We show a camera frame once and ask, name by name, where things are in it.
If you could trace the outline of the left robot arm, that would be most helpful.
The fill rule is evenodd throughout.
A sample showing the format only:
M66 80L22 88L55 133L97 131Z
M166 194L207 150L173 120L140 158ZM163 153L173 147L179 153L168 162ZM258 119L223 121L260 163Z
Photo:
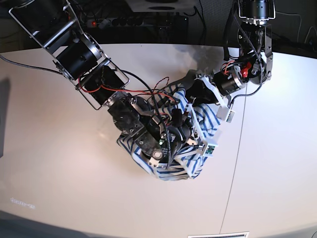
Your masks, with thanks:
M191 76L185 85L185 97L199 104L220 104L223 98L232 106L239 90L249 82L259 88L271 79L273 53L272 30L268 21L275 19L272 0L235 0L232 3L224 34L224 64L220 71L209 75ZM238 27L239 55L233 57L228 49L228 34L232 24Z

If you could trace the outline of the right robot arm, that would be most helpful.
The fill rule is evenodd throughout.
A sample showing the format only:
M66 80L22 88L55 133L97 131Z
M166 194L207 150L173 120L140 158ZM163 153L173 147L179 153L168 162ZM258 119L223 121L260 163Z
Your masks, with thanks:
M57 74L95 110L108 108L121 137L137 147L147 166L169 169L178 164L195 134L185 112L184 84L127 89L133 73L120 69L84 31L68 0L24 0L8 12L51 55Z

